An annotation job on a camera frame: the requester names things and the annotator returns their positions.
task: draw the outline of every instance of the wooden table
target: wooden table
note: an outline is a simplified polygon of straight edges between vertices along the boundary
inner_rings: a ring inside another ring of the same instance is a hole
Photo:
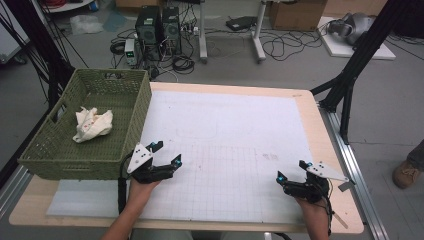
[[[196,93],[240,94],[252,96],[273,96],[293,98],[296,101],[302,124],[313,159],[326,159],[325,163],[342,172],[339,160],[333,149],[328,132],[312,94],[307,90],[271,89],[235,86],[214,86],[174,83],[151,83],[153,91],[178,91]],[[59,182],[40,179],[34,176],[10,215],[14,225],[31,226],[84,226],[108,227],[114,219],[87,217],[52,217],[46,212],[50,206]],[[359,234],[364,230],[358,209],[350,190],[341,192],[334,187],[331,201],[333,209],[346,223],[347,228],[333,218],[334,233]],[[266,231],[266,232],[304,232],[303,224],[256,224],[236,222],[197,222],[172,220],[139,220],[135,228],[188,229],[208,231]]]

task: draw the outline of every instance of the green wicker basket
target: green wicker basket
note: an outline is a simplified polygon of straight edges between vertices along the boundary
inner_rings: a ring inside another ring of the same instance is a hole
[[[45,179],[117,179],[122,159],[140,141],[151,97],[145,71],[75,70],[18,161]],[[112,131],[83,143],[74,142],[75,113],[81,106],[96,107],[99,114],[112,110]]]

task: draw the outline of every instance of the shoe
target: shoe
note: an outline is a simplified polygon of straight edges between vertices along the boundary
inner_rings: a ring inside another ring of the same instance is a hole
[[[393,183],[401,188],[405,189],[415,183],[421,172],[412,166],[412,164],[405,160],[393,171]]]

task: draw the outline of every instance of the desk leg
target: desk leg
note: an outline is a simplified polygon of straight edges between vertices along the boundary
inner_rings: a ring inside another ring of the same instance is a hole
[[[199,52],[200,61],[207,63],[208,61],[208,50],[206,48],[206,36],[205,36],[205,0],[200,1],[200,29],[199,29]]]
[[[256,52],[258,53],[258,63],[266,59],[264,49],[262,48],[262,43],[259,40],[259,34],[261,33],[262,21],[264,20],[265,8],[266,8],[266,1],[262,0],[259,6],[258,22],[256,23],[256,31],[252,32],[253,43],[255,45]]]

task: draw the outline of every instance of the grid paper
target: grid paper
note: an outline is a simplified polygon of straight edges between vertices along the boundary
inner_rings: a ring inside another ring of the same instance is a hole
[[[169,164],[178,154],[183,165],[156,187],[141,218],[302,221],[297,203],[275,181],[280,170],[303,182],[299,160],[312,162],[293,99],[155,91],[141,137],[144,145],[152,141],[164,141],[154,155],[155,166]],[[48,214],[116,217],[116,198],[102,203],[113,213],[93,208],[105,192],[116,194],[116,181],[98,181],[95,188],[85,182],[61,181]]]

